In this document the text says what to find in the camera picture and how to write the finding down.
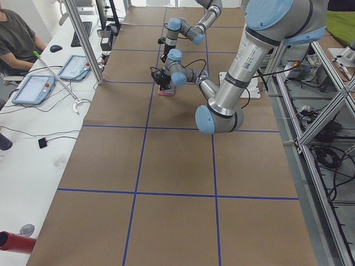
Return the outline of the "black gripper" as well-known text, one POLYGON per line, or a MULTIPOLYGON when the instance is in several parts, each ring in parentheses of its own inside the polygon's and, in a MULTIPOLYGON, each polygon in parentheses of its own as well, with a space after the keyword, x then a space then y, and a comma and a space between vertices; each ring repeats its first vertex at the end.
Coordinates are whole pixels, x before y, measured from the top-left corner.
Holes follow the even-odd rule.
POLYGON ((160 91, 172 91, 174 86, 170 84, 171 74, 165 69, 159 70, 159 90, 160 91))
POLYGON ((165 43, 165 45, 164 45, 164 56, 166 57, 168 55, 169 51, 171 51, 174 48, 175 48, 174 45, 168 45, 168 44, 165 43))

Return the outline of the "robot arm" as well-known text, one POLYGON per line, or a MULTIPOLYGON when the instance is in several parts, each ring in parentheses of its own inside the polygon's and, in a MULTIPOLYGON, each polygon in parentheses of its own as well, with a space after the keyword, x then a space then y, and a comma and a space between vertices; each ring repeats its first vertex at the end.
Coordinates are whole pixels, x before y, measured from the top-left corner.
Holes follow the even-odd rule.
POLYGON ((160 57, 164 66, 152 70, 151 76, 160 85, 163 95, 172 95, 177 86, 195 83, 207 99, 195 113, 197 128, 204 134, 237 130, 244 115, 237 101, 248 87, 268 52, 279 46, 314 42, 324 36, 327 1, 249 1, 245 10, 245 39, 219 86, 204 70, 184 67, 182 52, 176 48, 179 34, 200 44, 206 30, 222 12, 221 1, 199 1, 207 12, 194 27, 183 18, 168 22, 165 44, 160 57))
POLYGON ((158 39, 159 44, 164 43, 164 52, 160 56, 162 62, 165 62, 168 53, 176 48, 179 34, 182 34, 194 44, 199 45, 203 41, 207 29, 221 15, 221 0, 197 0, 196 2, 206 9, 206 13, 195 26, 189 25, 185 18, 169 19, 168 26, 166 27, 166 37, 158 39))

